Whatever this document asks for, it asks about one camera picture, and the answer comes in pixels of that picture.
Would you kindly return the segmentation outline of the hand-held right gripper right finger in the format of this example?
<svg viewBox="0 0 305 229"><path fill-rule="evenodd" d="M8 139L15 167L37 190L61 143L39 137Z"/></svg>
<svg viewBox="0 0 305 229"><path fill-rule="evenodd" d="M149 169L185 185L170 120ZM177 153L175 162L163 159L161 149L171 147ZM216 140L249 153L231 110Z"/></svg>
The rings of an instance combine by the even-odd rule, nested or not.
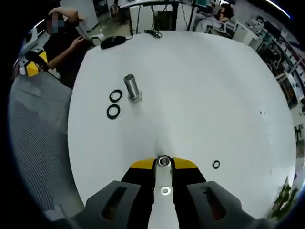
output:
<svg viewBox="0 0 305 229"><path fill-rule="evenodd" d="M181 229L241 229L241 202L214 181L207 182L195 163L174 157L173 203Z"/></svg>

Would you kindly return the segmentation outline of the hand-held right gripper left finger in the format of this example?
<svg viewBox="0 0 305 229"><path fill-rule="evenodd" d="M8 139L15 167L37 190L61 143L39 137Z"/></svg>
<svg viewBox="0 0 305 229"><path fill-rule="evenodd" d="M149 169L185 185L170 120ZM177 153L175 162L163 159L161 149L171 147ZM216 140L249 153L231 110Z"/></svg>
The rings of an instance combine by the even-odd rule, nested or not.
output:
<svg viewBox="0 0 305 229"><path fill-rule="evenodd" d="M146 229L154 203L156 159L133 163L121 181L90 197L84 209L87 229Z"/></svg>

